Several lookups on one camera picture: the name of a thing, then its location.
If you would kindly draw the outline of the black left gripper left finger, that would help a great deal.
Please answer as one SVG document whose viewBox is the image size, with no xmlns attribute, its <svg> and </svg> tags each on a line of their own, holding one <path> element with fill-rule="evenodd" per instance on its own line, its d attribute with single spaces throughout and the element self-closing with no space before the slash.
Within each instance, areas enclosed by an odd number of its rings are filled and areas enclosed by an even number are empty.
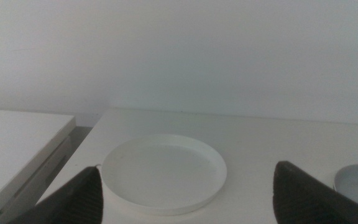
<svg viewBox="0 0 358 224">
<path fill-rule="evenodd" d="M 45 198 L 19 215 L 13 224 L 101 224 L 103 188 L 97 167 L 87 167 Z"/>
</svg>

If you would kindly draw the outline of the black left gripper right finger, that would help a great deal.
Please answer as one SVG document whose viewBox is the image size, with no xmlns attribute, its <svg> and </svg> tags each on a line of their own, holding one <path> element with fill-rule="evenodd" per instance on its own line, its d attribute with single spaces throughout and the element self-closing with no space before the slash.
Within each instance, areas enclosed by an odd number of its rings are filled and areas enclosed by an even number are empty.
<svg viewBox="0 0 358 224">
<path fill-rule="evenodd" d="M 278 223 L 358 224 L 358 203 L 288 161 L 273 175 L 273 212 Z"/>
</svg>

